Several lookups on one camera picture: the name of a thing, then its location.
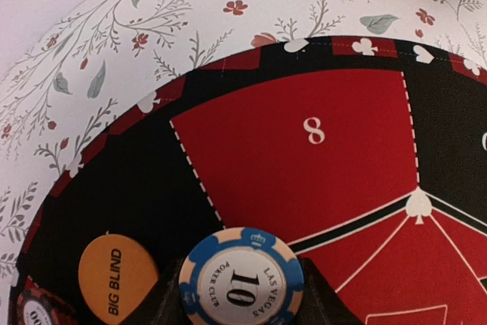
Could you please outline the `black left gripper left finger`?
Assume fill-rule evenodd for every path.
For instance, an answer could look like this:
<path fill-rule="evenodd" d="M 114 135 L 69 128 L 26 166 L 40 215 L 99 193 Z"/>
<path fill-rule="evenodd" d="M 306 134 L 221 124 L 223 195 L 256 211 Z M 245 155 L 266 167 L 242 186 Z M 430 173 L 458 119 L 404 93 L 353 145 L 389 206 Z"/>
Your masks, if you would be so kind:
<path fill-rule="evenodd" d="M 179 325 L 186 324 L 179 290 L 179 274 L 184 258 L 171 260 L 141 304 L 122 324 Z"/>

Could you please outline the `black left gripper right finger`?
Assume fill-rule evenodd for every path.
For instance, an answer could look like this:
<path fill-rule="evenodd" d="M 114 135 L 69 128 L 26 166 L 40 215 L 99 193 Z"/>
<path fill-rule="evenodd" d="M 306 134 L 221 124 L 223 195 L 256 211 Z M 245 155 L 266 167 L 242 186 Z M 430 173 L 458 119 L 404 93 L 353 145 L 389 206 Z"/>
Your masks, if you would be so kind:
<path fill-rule="evenodd" d="M 304 273 L 304 293 L 296 324 L 361 325 L 309 258 L 299 257 Z"/>

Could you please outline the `orange big blind button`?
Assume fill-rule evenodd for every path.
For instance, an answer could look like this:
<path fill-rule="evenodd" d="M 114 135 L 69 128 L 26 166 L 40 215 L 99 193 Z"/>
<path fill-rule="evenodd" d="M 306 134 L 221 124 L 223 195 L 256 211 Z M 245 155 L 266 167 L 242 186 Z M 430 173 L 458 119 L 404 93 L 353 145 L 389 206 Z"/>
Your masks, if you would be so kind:
<path fill-rule="evenodd" d="M 89 309 L 105 324 L 122 323 L 159 279 L 155 261 L 121 234 L 97 237 L 78 264 L 78 283 Z"/>

